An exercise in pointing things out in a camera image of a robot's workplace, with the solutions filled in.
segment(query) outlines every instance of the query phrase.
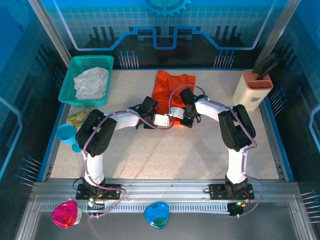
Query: orange cloth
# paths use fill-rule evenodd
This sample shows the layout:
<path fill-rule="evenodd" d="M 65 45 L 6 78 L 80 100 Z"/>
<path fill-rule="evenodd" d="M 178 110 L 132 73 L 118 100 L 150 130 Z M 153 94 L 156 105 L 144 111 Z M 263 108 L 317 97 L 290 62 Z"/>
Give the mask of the orange cloth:
<path fill-rule="evenodd" d="M 171 93 L 179 86 L 183 84 L 195 84 L 196 77 L 190 75 L 180 75 L 180 76 L 173 76 L 168 74 L 167 72 L 160 70 L 158 75 L 155 79 L 155 85 L 152 92 L 152 98 L 158 102 L 158 109 L 157 114 L 167 114 L 169 112 L 169 98 Z M 171 106 L 172 107 L 179 107 L 184 108 L 185 105 L 182 102 L 179 93 L 184 90 L 190 88 L 194 91 L 193 86 L 186 86 L 178 89 L 171 99 Z"/>

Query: plastic basket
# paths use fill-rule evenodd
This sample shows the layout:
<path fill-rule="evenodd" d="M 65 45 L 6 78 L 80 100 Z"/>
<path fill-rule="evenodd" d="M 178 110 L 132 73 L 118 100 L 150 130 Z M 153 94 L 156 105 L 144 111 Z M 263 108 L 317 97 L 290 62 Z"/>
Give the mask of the plastic basket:
<path fill-rule="evenodd" d="M 66 75 L 64 77 L 64 81 L 58 97 L 59 101 L 61 103 L 70 104 L 74 107 L 101 107 L 106 105 L 113 65 L 114 57 L 110 55 L 74 56 L 73 58 L 71 58 L 69 68 L 66 71 Z M 74 78 L 82 74 L 84 71 L 95 67 L 109 70 L 109 77 L 106 84 L 104 97 L 102 99 L 94 100 L 76 99 Z"/>

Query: purple cable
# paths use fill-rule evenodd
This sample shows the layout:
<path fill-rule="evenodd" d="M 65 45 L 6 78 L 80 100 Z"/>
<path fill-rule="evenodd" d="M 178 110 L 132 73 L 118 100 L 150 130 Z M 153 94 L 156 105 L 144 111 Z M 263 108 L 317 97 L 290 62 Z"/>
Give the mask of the purple cable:
<path fill-rule="evenodd" d="M 169 98 L 169 103 L 168 103 L 168 107 L 169 107 L 169 112 L 171 111 L 171 100 L 172 100 L 172 97 L 174 95 L 174 93 L 180 89 L 180 88 L 183 88 L 183 87 L 195 87 L 199 90 L 202 91 L 202 93 L 204 94 L 204 98 L 209 102 L 209 103 L 212 103 L 212 104 L 215 104 L 215 105 L 218 105 L 220 107 L 223 107 L 223 108 L 226 108 L 228 110 L 230 110 L 230 112 L 232 113 L 232 115 L 234 116 L 235 120 L 239 123 L 239 126 L 241 127 L 241 129 L 243 130 L 243 132 L 245 133 L 245 135 L 251 140 L 251 142 L 253 143 L 253 146 L 250 146 L 248 148 L 246 148 L 244 151 L 243 151 L 243 155 L 242 155 L 242 159 L 241 159 L 241 173 L 243 174 L 243 176 L 245 176 L 246 178 L 248 179 L 251 179 L 251 180 L 256 180 L 260 183 L 261 185 L 261 194 L 256 202 L 256 204 L 249 210 L 247 211 L 246 213 L 243 213 L 241 215 L 239 215 L 238 217 L 243 217 L 245 215 L 248 215 L 249 213 L 251 213 L 253 210 L 256 209 L 256 207 L 259 205 L 259 203 L 261 202 L 261 199 L 262 199 L 262 196 L 264 195 L 264 185 L 262 183 L 262 181 L 258 178 L 255 178 L 255 177 L 252 177 L 252 176 L 248 176 L 246 173 L 245 173 L 245 156 L 247 154 L 247 152 L 250 150 L 250 149 L 255 149 L 258 144 L 257 142 L 254 140 L 254 138 L 249 134 L 249 132 L 246 130 L 245 126 L 241 123 L 240 119 L 238 118 L 236 112 L 229 106 L 227 105 L 224 105 L 220 102 L 217 102 L 217 101 L 213 101 L 213 100 L 210 100 L 208 99 L 207 95 L 206 95 L 206 92 L 199 86 L 197 85 L 194 85 L 194 84 L 183 84 L 183 85 L 180 85 L 178 86 L 175 90 L 173 90 L 173 92 L 171 93 L 170 95 L 170 98 Z"/>
<path fill-rule="evenodd" d="M 86 149 L 88 147 L 88 144 L 90 143 L 90 141 L 92 140 L 92 138 L 94 137 L 94 135 L 97 133 L 97 131 L 101 128 L 102 124 L 104 124 L 104 122 L 108 119 L 108 118 L 111 118 L 117 114 L 126 114 L 126 113 L 129 113 L 129 114 L 133 114 L 135 115 L 136 117 L 138 117 L 142 122 L 144 122 L 145 124 L 147 124 L 148 126 L 150 126 L 151 128 L 153 129 L 160 129 L 160 130 L 168 130 L 168 129 L 171 129 L 174 125 L 175 125 L 175 119 L 173 117 L 169 117 L 170 119 L 172 119 L 172 124 L 170 126 L 167 126 L 167 127 L 157 127 L 157 126 L 154 126 L 152 124 L 150 124 L 149 122 L 147 122 L 146 120 L 144 120 L 138 113 L 134 112 L 134 111 L 116 111 L 114 113 L 111 113 L 109 115 L 107 115 L 104 119 L 101 120 L 101 122 L 98 124 L 98 126 L 96 126 L 96 128 L 93 130 L 92 134 L 90 135 L 90 137 L 88 138 L 88 140 L 85 142 L 84 146 L 83 146 L 83 153 L 85 155 L 85 158 L 84 158 L 84 170 L 85 170 L 85 173 L 87 174 L 88 178 L 90 179 L 90 181 L 98 188 L 100 189 L 103 189 L 103 190 L 121 190 L 121 191 L 124 191 L 124 194 L 123 196 L 119 199 L 118 202 L 116 202 L 116 204 L 114 204 L 109 210 L 107 210 L 106 212 L 100 214 L 100 215 L 92 215 L 91 217 L 93 218 L 100 218 L 106 214 L 108 214 L 110 211 L 112 211 L 126 196 L 127 194 L 127 191 L 124 189 L 124 188 L 115 188 L 115 187 L 105 187 L 105 186 L 101 186 L 99 184 L 97 184 L 93 179 L 92 177 L 90 176 L 89 174 L 89 171 L 88 171 L 88 153 L 86 152 Z"/>

